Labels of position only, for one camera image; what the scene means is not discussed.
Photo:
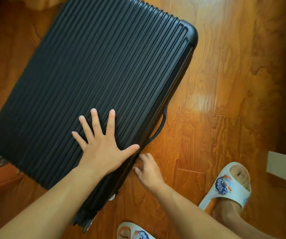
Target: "suitcase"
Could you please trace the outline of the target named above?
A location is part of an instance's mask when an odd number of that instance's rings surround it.
[[[77,166],[96,108],[103,132],[116,111],[120,149],[143,149],[197,45],[196,29],[140,0],[68,0],[0,112],[0,157],[46,189]],[[151,138],[159,119],[163,120]],[[138,153],[104,177],[73,219],[85,232],[116,194]]]

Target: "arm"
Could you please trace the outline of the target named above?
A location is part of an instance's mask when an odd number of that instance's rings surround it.
[[[164,183],[151,154],[141,154],[141,168],[133,167],[142,185],[157,199],[181,238],[240,239],[210,215]]]
[[[109,114],[106,135],[102,133],[95,109],[91,110],[91,115],[95,136],[85,117],[79,118],[89,143],[86,143],[78,133],[72,132],[83,150],[79,165],[1,228],[0,239],[60,238],[66,225],[98,182],[137,151],[138,145],[132,145],[123,151],[117,148],[114,138],[114,110]]]

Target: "left hand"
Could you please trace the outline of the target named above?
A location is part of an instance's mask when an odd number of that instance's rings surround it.
[[[83,140],[77,132],[72,132],[73,137],[77,140],[83,150],[83,156],[78,167],[86,170],[95,170],[102,176],[105,176],[121,166],[121,164],[128,157],[132,156],[140,147],[139,145],[134,144],[122,151],[118,149],[114,137],[114,110],[111,110],[109,113],[105,135],[102,133],[96,109],[93,108],[91,110],[91,116],[94,134],[86,122],[85,117],[79,117],[88,143]]]

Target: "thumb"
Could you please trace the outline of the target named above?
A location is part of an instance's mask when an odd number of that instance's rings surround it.
[[[132,169],[133,169],[134,173],[136,174],[136,176],[138,178],[140,178],[142,175],[142,171],[138,167],[135,167],[135,166]]]
[[[124,149],[122,153],[125,158],[128,158],[128,157],[131,157],[139,148],[140,146],[138,144],[133,144],[129,146],[128,148]]]

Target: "sandal with colorful print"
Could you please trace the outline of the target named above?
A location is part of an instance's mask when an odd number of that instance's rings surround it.
[[[151,236],[143,228],[131,222],[123,222],[119,225],[117,238],[121,238],[121,231],[124,229],[131,231],[131,239],[155,239],[155,237]]]
[[[250,180],[249,173],[242,164],[238,162],[231,162],[227,164],[218,174],[215,183],[212,185],[208,194],[204,197],[198,206],[206,213],[211,215],[215,205],[218,202],[218,198],[228,198],[233,200],[237,202],[242,209],[247,203],[251,194],[251,187],[249,186],[250,189],[248,191],[233,178],[233,176],[230,174],[230,168],[234,165],[241,165],[247,172]]]

